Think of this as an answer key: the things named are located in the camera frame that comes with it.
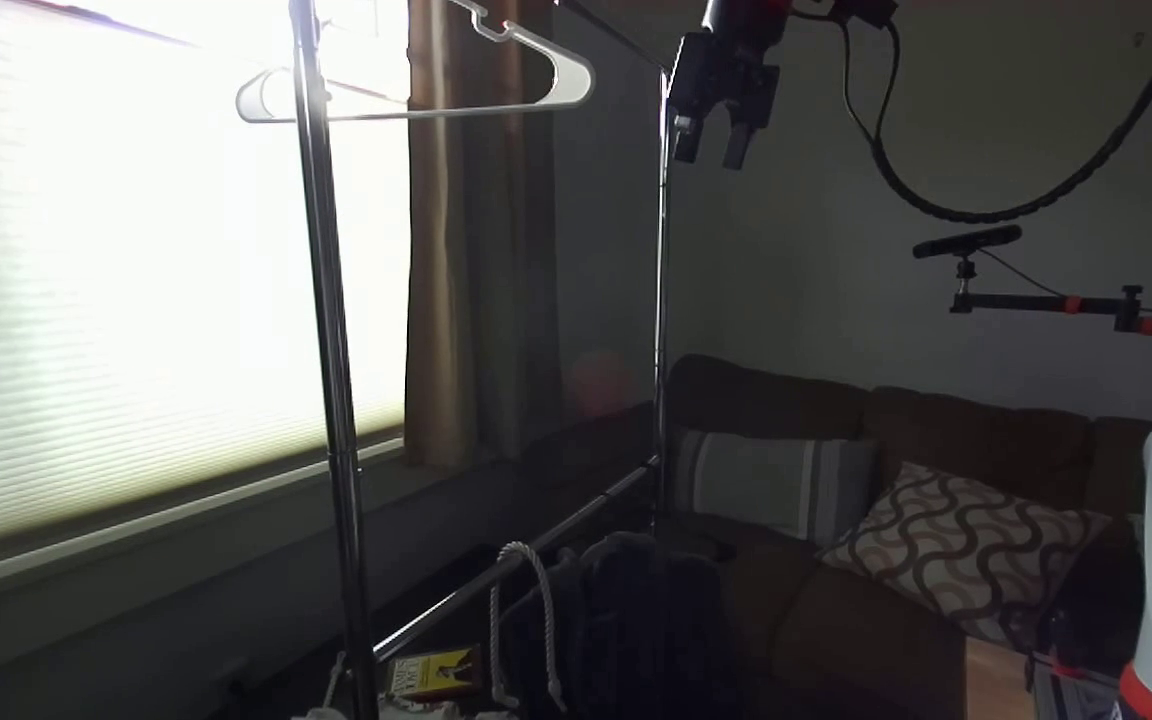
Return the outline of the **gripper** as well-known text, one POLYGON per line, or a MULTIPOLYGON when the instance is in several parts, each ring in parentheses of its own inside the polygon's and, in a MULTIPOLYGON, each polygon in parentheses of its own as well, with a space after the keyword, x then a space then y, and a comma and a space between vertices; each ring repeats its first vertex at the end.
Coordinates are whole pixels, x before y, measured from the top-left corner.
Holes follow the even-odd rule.
POLYGON ((791 0, 707 0, 699 31, 680 41, 668 104, 676 161, 698 159, 710 111, 723 106, 730 135, 722 167, 741 170, 756 129, 768 126, 780 68, 765 55, 780 44, 791 0))

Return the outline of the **white plastic coat hanger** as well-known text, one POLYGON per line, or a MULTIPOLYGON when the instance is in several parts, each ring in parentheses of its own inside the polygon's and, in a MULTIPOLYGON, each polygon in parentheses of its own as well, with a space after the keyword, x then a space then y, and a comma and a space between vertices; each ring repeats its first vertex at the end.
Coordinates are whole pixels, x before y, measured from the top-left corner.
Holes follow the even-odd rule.
MULTIPOLYGON (((500 29, 486 26, 488 9, 473 0, 445 0, 465 9, 476 35, 494 44, 518 44, 539 53, 552 65, 553 78, 548 91, 535 103, 473 106, 452 109, 372 111, 372 113, 338 115, 329 122, 356 122, 356 120, 425 120, 444 118, 498 118, 507 114, 548 113, 548 111, 573 109, 584 105, 594 90, 594 69, 584 56, 571 53, 567 47, 550 41, 521 26, 513 20, 503 20, 500 29)), ((264 90, 275 69, 264 70, 248 79, 236 92, 238 118, 250 124, 288 124, 294 118, 278 118, 265 103, 264 90)))

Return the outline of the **brown curtain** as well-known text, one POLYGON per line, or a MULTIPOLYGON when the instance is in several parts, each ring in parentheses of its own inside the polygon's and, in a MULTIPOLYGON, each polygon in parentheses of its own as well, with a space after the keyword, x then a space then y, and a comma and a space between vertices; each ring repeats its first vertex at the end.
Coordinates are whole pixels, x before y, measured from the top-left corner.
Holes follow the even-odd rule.
MULTIPOLYGON (((539 53, 473 31, 450 0, 406 0, 410 109, 532 103, 539 53)), ((548 0, 472 0, 485 24, 550 35, 548 0)), ((553 118, 411 120, 411 264, 404 455, 417 468, 518 458, 558 429, 556 168, 553 118)))

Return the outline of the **grey striped cushion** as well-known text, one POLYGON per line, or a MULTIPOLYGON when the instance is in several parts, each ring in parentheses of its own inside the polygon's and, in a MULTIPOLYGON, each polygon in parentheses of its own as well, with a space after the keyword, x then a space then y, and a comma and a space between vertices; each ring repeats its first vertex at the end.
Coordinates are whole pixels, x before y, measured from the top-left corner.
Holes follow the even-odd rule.
POLYGON ((867 515, 872 439, 750 438, 684 430, 670 461, 681 511, 741 521, 824 547, 867 515))

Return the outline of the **chrome clothes rack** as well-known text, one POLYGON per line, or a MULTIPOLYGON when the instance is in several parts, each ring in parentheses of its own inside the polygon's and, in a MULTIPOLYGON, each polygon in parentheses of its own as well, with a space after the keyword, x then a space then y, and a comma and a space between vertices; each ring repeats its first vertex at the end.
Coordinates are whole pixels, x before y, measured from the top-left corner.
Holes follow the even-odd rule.
MULTIPOLYGON (((355 720, 381 720, 381 692, 378 670, 385 662, 372 655, 371 611, 369 602, 369 574, 364 532, 364 498, 361 491, 358 439, 353 414, 353 382, 349 373, 347 318, 338 232, 338 192, 335 192, 329 141, 328 91, 319 56, 321 41, 320 20, 314 0, 289 0, 294 60, 294 100, 300 136, 300 160, 303 176, 303 199, 306 205, 308 242, 312 282, 314 282, 314 313, 317 346, 321 366, 323 402, 326 423, 326 465, 332 480, 335 539, 340 560, 340 588, 346 611, 344 661, 353 673, 353 708, 355 720)), ((655 338, 653 361, 653 429, 652 456, 660 457, 655 477, 659 500, 667 492, 667 325, 669 255, 670 158, 675 150, 675 128, 668 104, 669 76, 659 73, 659 170, 658 220, 655 243, 655 338)), ((515 560, 513 570, 530 564, 538 575, 538 588, 550 597, 547 574, 539 553, 529 543, 511 543, 500 551, 497 560, 515 560)), ((488 629, 497 632, 499 614, 498 579, 488 589, 488 629)))

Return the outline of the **brown wave pattern cushion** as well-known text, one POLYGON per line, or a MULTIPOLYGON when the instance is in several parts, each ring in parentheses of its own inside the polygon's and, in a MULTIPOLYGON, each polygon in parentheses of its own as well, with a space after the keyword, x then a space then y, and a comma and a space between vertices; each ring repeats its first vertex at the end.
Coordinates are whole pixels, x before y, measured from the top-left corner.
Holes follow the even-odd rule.
POLYGON ((904 462, 867 515, 818 559, 977 639, 1026 652, 1076 560, 1108 525, 1101 511, 1052 509, 904 462))

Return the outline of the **dark fabric bag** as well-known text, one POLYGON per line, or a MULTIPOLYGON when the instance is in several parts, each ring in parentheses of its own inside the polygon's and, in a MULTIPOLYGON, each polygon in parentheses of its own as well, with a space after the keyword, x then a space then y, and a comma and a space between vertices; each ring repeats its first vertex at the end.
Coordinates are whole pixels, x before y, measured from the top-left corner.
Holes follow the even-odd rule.
POLYGON ((616 532, 499 600, 492 697, 518 720, 745 720, 717 564, 616 532))

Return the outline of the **brown sofa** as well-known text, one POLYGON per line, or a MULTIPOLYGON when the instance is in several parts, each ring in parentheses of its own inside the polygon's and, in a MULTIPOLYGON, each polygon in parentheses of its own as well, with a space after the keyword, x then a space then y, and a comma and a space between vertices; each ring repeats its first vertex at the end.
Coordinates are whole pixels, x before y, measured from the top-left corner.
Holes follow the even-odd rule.
POLYGON ((978 404, 967 397, 778 376, 691 354, 669 372, 670 461, 684 430, 750 438, 872 439, 870 509, 904 462, 1111 525, 1082 553, 1044 611, 1036 647, 963 632, 890 588, 823 564, 818 547, 741 521, 681 511, 673 538, 717 560, 748 707, 759 719, 967 720, 983 682, 970 652, 1055 652, 1117 676, 1134 655, 1144 569, 1134 520, 1144 507, 1152 420, 978 404))

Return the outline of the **window with white blind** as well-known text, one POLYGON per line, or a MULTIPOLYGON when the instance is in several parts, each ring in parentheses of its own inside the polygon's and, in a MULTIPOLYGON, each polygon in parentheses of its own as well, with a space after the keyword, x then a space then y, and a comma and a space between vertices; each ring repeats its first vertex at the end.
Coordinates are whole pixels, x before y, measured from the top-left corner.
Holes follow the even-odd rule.
POLYGON ((0 0, 0 588, 325 470, 291 0, 0 0))

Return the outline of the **yellow book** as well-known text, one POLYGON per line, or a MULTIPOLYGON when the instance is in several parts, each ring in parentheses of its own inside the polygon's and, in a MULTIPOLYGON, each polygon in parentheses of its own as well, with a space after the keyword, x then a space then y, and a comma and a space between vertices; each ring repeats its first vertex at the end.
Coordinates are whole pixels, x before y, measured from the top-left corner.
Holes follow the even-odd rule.
POLYGON ((431 703, 460 700, 484 688, 479 644, 435 652, 399 655, 387 665, 382 684, 392 700, 431 703))

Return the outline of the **chrome rack rail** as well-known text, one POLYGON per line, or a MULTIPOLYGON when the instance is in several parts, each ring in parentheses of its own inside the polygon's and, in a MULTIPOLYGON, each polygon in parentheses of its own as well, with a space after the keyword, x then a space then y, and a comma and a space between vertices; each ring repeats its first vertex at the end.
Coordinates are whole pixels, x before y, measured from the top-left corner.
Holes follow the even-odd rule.
MULTIPOLYGON (((581 506, 579 510, 573 511, 566 520, 559 521, 547 532, 526 543, 526 546, 538 553, 556 547, 559 543, 579 532, 579 529, 588 525, 600 511, 605 511, 609 506, 621 500, 622 497, 626 497, 627 493, 641 486, 641 483, 655 477, 659 465, 660 457, 658 455, 641 462, 641 465, 632 469, 630 473, 626 473, 626 477, 604 488, 599 495, 591 498, 589 502, 581 506)), ((471 602, 477 596, 488 592, 488 589, 493 588, 498 579, 503 579, 508 573, 513 571, 515 564, 515 560, 497 560, 494 564, 488 566, 488 569, 477 574, 472 579, 468 579, 461 588, 456 588, 456 591, 444 596, 444 598, 433 602, 429 609, 422 611, 420 614, 407 621, 404 626, 399 626, 394 632, 391 632, 388 637, 385 637, 372 647, 372 655, 374 655, 376 662, 389 661, 404 650, 404 647, 410 646, 411 643, 419 639, 422 635, 430 632, 434 626, 442 623, 445 616, 460 611, 462 606, 471 602)))
POLYGON ((596 14, 594 10, 591 9, 588 3, 585 3, 585 0, 550 0, 550 1, 552 1, 553 5, 556 5, 558 8, 562 8, 568 13, 575 14, 577 18, 584 20, 584 22, 590 24, 590 26, 598 29, 599 32, 602 32, 602 35, 611 38, 611 40, 617 41, 617 45, 623 47, 623 50, 630 51, 630 53, 634 54, 637 59, 646 61, 647 65, 652 65, 652 67, 654 67, 658 71, 666 74, 666 76, 669 76, 670 65, 667 65, 666 61, 660 60, 653 53, 652 50, 647 50, 645 45, 641 44, 641 41, 635 40, 635 38, 632 38, 630 35, 626 35, 626 32, 622 32, 621 29, 613 26, 613 24, 609 23, 607 18, 602 18, 600 17, 599 14, 596 14))

